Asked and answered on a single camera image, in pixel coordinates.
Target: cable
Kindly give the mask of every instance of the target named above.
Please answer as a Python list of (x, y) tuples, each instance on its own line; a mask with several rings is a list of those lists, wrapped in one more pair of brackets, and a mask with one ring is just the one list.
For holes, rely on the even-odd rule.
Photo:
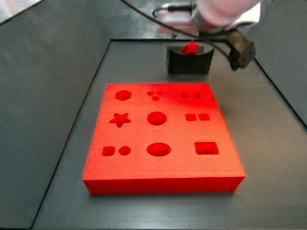
[(157, 18), (158, 17), (157, 12), (163, 11), (163, 10), (169, 10), (169, 9), (166, 9), (163, 7), (155, 9), (155, 11), (153, 12), (153, 16)]
[(141, 11), (133, 4), (130, 4), (126, 0), (121, 0), (134, 11), (137, 11), (141, 15), (143, 15), (147, 19), (150, 19), (153, 22), (155, 22), (157, 24), (159, 24), (161, 26), (166, 27), (167, 29), (170, 29), (171, 31), (175, 31), (178, 33), (182, 33), (183, 35), (197, 39), (197, 40), (202, 40), (206, 44), (209, 44), (213, 48), (215, 48), (222, 55), (226, 57), (226, 59), (229, 59), (229, 54), (227, 52), (215, 44), (213, 43), (210, 40), (201, 38), (199, 36), (195, 36), (193, 33), (189, 33), (186, 31), (182, 31), (177, 28), (174, 28), (173, 26), (170, 26), (169, 24), (161, 22), (159, 20), (157, 20), (155, 18), (153, 18), (147, 13), (145, 13), (143, 11)]

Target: rectangular hole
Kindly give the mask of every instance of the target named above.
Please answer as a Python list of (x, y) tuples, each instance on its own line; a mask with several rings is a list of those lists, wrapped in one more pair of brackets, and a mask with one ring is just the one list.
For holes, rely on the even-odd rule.
[(215, 142), (195, 142), (195, 151), (199, 155), (219, 154), (219, 149)]

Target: black tabletop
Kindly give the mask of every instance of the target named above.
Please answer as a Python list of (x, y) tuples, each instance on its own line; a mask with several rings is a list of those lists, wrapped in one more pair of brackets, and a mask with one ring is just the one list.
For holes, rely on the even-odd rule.
[[(257, 63), (209, 76), (167, 74), (167, 41), (114, 41), (79, 113), (34, 228), (306, 228), (307, 137)], [(209, 82), (248, 178), (234, 193), (90, 196), (82, 181), (107, 83)]]

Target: shape sorter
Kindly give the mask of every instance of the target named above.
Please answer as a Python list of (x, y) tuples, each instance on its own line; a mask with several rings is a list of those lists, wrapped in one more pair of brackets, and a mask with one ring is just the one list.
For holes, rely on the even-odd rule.
[(235, 191), (245, 169), (209, 84), (109, 84), (83, 181), (91, 194)]

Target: black base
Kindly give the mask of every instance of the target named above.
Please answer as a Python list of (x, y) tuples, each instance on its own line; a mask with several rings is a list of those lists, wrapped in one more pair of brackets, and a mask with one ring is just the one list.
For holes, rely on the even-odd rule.
[(170, 74), (209, 74), (215, 50), (205, 53), (199, 47), (197, 55), (181, 53), (183, 47), (169, 47), (169, 73)]

